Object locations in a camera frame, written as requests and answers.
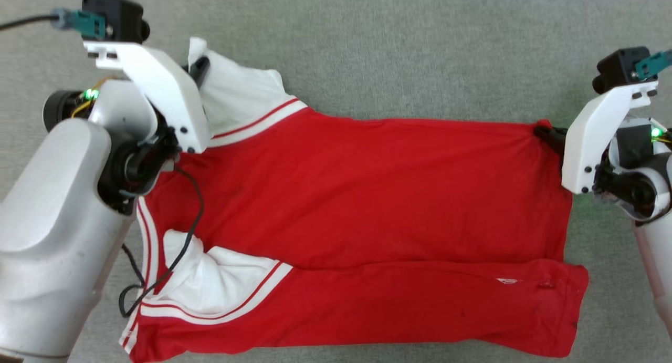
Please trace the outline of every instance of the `green led light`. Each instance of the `green led light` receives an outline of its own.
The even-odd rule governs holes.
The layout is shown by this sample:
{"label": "green led light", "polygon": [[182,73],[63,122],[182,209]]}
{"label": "green led light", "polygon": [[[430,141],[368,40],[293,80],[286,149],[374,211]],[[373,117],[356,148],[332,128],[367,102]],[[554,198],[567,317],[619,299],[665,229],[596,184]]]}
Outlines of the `green led light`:
{"label": "green led light", "polygon": [[84,91],[84,99],[86,100],[91,100],[91,99],[98,99],[98,90],[91,90],[89,88],[88,90]]}

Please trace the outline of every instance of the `gray carpet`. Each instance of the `gray carpet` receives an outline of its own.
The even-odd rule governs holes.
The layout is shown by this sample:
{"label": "gray carpet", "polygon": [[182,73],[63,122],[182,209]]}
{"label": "gray carpet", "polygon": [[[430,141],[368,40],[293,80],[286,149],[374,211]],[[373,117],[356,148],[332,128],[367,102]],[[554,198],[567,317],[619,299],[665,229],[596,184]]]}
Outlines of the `gray carpet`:
{"label": "gray carpet", "polygon": [[[81,0],[0,0],[0,20],[77,8]],[[361,119],[432,117],[568,125],[595,94],[595,64],[619,47],[672,47],[669,0],[136,0],[152,26],[149,45],[185,60],[199,35],[238,62],[275,68],[309,105]],[[48,26],[0,34],[0,195],[45,136],[41,107],[58,88],[103,76],[80,38]],[[644,111],[672,125],[672,72]],[[139,251],[137,229],[128,244]],[[628,220],[576,198],[566,260],[591,275],[566,361],[662,362],[670,343]],[[134,276],[120,256],[71,361],[127,361],[117,295]],[[457,344],[255,349],[226,362],[547,362],[479,341]]]}

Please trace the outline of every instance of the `black cable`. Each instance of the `black cable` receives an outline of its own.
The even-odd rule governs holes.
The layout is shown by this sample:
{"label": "black cable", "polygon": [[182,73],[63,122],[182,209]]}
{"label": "black cable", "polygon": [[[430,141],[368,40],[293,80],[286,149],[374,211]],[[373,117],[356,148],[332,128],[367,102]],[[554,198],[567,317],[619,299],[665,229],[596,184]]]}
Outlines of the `black cable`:
{"label": "black cable", "polygon": [[144,277],[142,277],[142,273],[140,272],[140,269],[138,268],[138,264],[135,262],[135,258],[133,257],[133,253],[130,252],[130,249],[128,248],[128,246],[125,245],[125,243],[122,244],[122,250],[127,255],[128,260],[130,261],[130,266],[133,267],[133,272],[135,272],[136,277],[138,278],[138,280],[140,280],[141,288],[144,288],[144,285],[145,285]]}
{"label": "black cable", "polygon": [[0,30],[7,30],[7,29],[10,29],[10,28],[14,28],[15,26],[29,25],[31,23],[37,23],[37,22],[43,22],[43,21],[49,21],[49,20],[58,20],[59,18],[60,18],[60,16],[58,16],[58,15],[29,16],[27,18],[13,20],[11,22],[1,24],[0,25]]}
{"label": "black cable", "polygon": [[[187,249],[189,248],[189,244],[192,241],[192,237],[194,236],[196,226],[198,225],[198,222],[201,220],[203,212],[205,211],[205,202],[203,200],[203,195],[201,194],[201,189],[199,188],[198,183],[196,183],[196,180],[194,179],[194,177],[191,176],[191,174],[189,174],[188,172],[180,169],[180,167],[175,166],[175,168],[173,170],[182,174],[187,179],[189,179],[190,182],[192,182],[192,185],[194,186],[194,189],[196,191],[196,195],[198,196],[198,201],[200,203],[200,209],[198,211],[198,215],[196,216],[196,219],[194,220],[194,224],[192,224],[191,229],[189,229],[189,232],[187,233],[187,237],[185,237],[185,239],[184,239],[184,245],[182,246],[182,250],[180,250],[180,253],[177,254],[177,257],[175,258],[173,263],[171,263],[170,267],[168,267],[168,270],[165,273],[163,273],[163,275],[161,275],[161,277],[159,277],[159,279],[156,280],[156,282],[154,282],[154,284],[152,284],[147,289],[142,291],[142,294],[135,300],[135,303],[133,303],[133,305],[128,310],[126,310],[125,307],[124,307],[125,296],[132,289],[144,288],[144,285],[141,286],[140,284],[132,284],[131,286],[128,286],[128,287],[124,288],[123,291],[121,291],[121,293],[119,294],[119,312],[122,314],[122,317],[124,317],[124,318],[130,317],[130,315],[132,315],[135,308],[137,308],[140,305],[140,303],[142,303],[142,299],[144,299],[145,296],[147,296],[149,293],[151,293],[154,290],[154,288],[156,288],[159,284],[163,283],[166,279],[168,279],[168,275],[170,275],[173,272],[173,270],[175,269],[177,264],[180,262],[180,260],[184,256],[184,254],[187,252]],[[135,260],[131,261],[131,265],[135,265],[135,267],[137,267],[137,265],[135,264]]]}

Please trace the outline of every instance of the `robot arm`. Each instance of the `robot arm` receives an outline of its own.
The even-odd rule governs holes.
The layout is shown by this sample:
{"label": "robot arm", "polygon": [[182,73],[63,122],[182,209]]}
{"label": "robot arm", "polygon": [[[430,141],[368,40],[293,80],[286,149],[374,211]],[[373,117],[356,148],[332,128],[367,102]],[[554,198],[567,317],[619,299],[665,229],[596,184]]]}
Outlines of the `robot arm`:
{"label": "robot arm", "polygon": [[[103,16],[108,31],[85,40],[89,57],[130,80],[58,91],[45,104],[50,133],[0,212],[1,363],[67,361],[132,224],[135,199],[180,151],[203,152],[211,138],[198,90],[207,58],[187,72],[143,47],[149,29],[133,2],[82,0],[82,9]],[[84,94],[95,102],[80,112]]]}
{"label": "robot arm", "polygon": [[672,129],[629,111],[650,105],[657,74],[672,51],[650,56],[645,47],[620,49],[597,65],[600,93],[569,129],[535,132],[563,155],[562,186],[593,192],[633,220],[634,234],[658,314],[672,338]]}

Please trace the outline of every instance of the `clothing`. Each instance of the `clothing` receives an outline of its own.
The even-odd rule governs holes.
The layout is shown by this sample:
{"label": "clothing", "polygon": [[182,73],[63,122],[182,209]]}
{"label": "clothing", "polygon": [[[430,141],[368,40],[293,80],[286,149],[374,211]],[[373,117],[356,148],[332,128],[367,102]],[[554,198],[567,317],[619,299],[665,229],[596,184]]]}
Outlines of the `clothing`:
{"label": "clothing", "polygon": [[[122,335],[133,361],[469,338],[569,354],[588,276],[562,263],[572,197],[533,125],[329,117],[192,39],[203,54],[214,138],[178,165],[205,212]],[[139,200],[147,283],[199,207],[174,172]]]}

